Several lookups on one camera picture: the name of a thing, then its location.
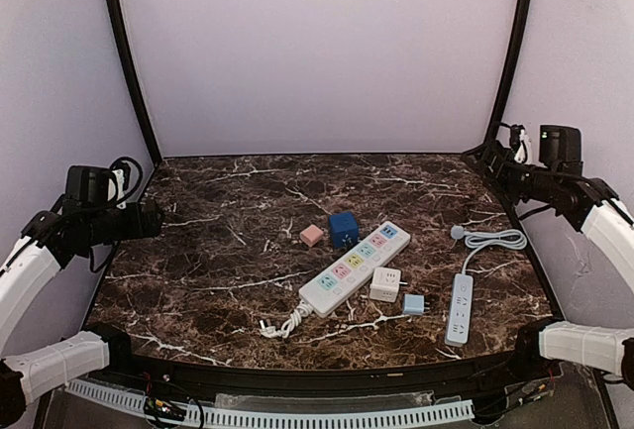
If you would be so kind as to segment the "light blue plug adapter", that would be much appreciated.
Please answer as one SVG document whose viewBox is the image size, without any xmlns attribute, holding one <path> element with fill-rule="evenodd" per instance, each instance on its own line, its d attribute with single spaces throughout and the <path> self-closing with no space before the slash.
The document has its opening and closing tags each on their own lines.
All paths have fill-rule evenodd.
<svg viewBox="0 0 634 429">
<path fill-rule="evenodd" d="M 402 301 L 402 314 L 421 316 L 429 310 L 429 304 L 424 295 L 405 294 Z"/>
</svg>

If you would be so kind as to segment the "pink plug adapter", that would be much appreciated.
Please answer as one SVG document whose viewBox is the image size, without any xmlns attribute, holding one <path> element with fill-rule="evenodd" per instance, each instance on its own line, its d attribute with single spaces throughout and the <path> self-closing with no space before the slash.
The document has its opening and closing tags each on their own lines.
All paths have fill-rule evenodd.
<svg viewBox="0 0 634 429">
<path fill-rule="evenodd" d="M 324 236 L 323 230 L 311 224 L 307 228 L 301 231 L 300 240 L 309 248 L 315 246 Z"/>
</svg>

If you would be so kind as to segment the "white multicolour power strip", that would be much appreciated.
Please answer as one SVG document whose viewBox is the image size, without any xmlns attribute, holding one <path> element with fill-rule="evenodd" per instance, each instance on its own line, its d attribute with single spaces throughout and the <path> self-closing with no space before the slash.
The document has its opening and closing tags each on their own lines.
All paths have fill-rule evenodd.
<svg viewBox="0 0 634 429">
<path fill-rule="evenodd" d="M 383 222 L 298 291 L 302 304 L 321 318 L 329 316 L 365 285 L 375 268 L 386 267 L 411 241 L 411 235 Z"/>
</svg>

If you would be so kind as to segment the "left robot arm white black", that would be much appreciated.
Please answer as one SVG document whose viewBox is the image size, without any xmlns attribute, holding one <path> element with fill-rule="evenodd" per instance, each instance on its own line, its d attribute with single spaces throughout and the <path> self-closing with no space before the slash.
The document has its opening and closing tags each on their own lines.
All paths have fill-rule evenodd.
<svg viewBox="0 0 634 429">
<path fill-rule="evenodd" d="M 8 342 L 35 298 L 76 256 L 94 247 L 159 235 L 163 211 L 153 200 L 90 209 L 71 200 L 42 211 L 23 229 L 1 267 L 1 341 Z M 131 338 L 97 323 L 72 337 L 23 355 L 1 354 L 1 425 L 10 426 L 45 393 L 109 367 L 128 365 Z"/>
</svg>

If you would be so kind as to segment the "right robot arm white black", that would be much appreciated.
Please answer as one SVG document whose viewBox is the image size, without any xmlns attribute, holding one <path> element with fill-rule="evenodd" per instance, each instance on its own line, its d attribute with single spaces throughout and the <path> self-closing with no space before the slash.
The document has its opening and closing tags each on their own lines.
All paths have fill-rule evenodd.
<svg viewBox="0 0 634 429">
<path fill-rule="evenodd" d="M 463 153 L 463 160 L 509 205 L 544 203 L 591 241 L 633 286 L 633 216 L 600 178 L 582 175 L 581 142 L 540 146 L 537 164 L 515 160 L 498 141 Z M 522 327 L 508 364 L 516 377 L 546 361 L 565 361 L 607 372 L 633 386 L 633 330 L 591 327 L 547 317 Z"/>
</svg>

